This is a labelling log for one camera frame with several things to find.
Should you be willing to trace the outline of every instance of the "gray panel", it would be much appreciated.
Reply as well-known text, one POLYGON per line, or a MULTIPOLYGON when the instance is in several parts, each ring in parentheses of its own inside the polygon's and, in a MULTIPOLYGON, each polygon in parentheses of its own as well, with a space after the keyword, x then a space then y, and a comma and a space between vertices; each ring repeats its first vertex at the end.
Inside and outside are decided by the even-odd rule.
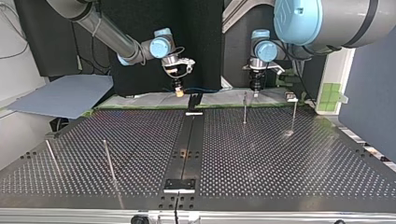
POLYGON ((387 38, 356 50, 346 86, 349 103, 340 121, 396 161, 396 29, 387 38))
POLYGON ((56 161, 43 148, 2 171, 0 207, 158 209, 182 125, 178 110, 96 112, 51 142, 56 161))
POLYGON ((193 210, 396 212, 396 174, 328 120, 254 108, 244 125, 243 114, 205 111, 203 149, 189 148, 202 161, 185 171, 198 176, 193 210))

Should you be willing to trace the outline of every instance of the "metal rod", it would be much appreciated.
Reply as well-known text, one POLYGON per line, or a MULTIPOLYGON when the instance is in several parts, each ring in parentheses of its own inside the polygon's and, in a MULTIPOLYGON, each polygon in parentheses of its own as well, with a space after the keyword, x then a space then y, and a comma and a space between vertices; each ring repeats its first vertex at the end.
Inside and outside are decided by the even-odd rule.
POLYGON ((114 169, 113 169, 113 162, 111 161, 111 157, 110 157, 110 151, 108 150, 107 140, 103 140, 103 146, 106 151, 108 166, 110 167, 111 175, 113 177, 114 182, 117 182, 116 174, 114 173, 114 169))
POLYGON ((50 145, 50 141, 48 139, 46 140, 46 144, 49 149, 50 156, 52 157, 53 160, 56 160, 55 154, 53 153, 53 150, 52 150, 52 146, 50 145))
POLYGON ((298 104, 298 102, 295 102, 295 103, 294 103, 293 121, 291 122, 291 132, 292 132, 292 133, 294 133, 294 122, 295 122, 295 120, 296 120, 297 104, 298 104))
POLYGON ((245 92, 245 97, 244 97, 244 124, 247 123, 247 115, 248 115, 248 93, 245 92))

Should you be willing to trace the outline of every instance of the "green tape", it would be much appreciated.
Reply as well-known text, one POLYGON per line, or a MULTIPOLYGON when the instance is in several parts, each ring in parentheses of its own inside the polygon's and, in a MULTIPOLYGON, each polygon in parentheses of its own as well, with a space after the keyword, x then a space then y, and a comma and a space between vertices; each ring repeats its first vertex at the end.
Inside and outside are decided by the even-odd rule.
POLYGON ((341 96, 341 84, 324 83, 320 102, 318 102, 318 111, 334 112, 337 108, 341 96))

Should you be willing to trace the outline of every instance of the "metal bracket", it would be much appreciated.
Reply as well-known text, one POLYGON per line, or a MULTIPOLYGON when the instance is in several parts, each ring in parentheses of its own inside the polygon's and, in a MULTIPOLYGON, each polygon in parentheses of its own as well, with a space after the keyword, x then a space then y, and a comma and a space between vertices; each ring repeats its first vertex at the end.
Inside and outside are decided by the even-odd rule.
POLYGON ((164 193, 180 193, 190 194, 195 193, 194 179, 167 179, 164 193))
POLYGON ((222 32, 227 31, 236 24, 252 8, 259 5, 274 6, 275 0, 233 0, 223 12, 222 32))

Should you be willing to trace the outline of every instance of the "black rubber strip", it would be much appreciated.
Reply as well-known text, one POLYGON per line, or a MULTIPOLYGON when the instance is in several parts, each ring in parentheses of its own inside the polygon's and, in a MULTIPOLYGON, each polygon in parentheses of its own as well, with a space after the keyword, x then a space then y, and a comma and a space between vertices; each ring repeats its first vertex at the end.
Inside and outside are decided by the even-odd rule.
POLYGON ((85 16, 87 16, 91 12, 92 5, 93 5, 93 3, 90 2, 89 4, 87 4, 87 6, 85 7, 84 11, 81 14, 79 14, 75 18, 71 18, 69 20, 70 21, 79 21, 79 20, 83 19, 85 16))
POLYGON ((192 94, 190 96, 188 112, 194 112, 196 110, 195 107, 201 104, 203 96, 202 93, 192 94))
POLYGON ((358 42, 364 34, 366 34, 367 30, 370 28, 371 24, 373 23, 375 13, 378 10, 378 0, 370 0, 370 6, 369 10, 367 12, 366 18, 364 19, 363 24, 361 25, 361 28, 359 31, 356 33, 355 36, 351 40, 349 40, 344 47, 348 48, 351 45, 354 45, 356 42, 358 42))

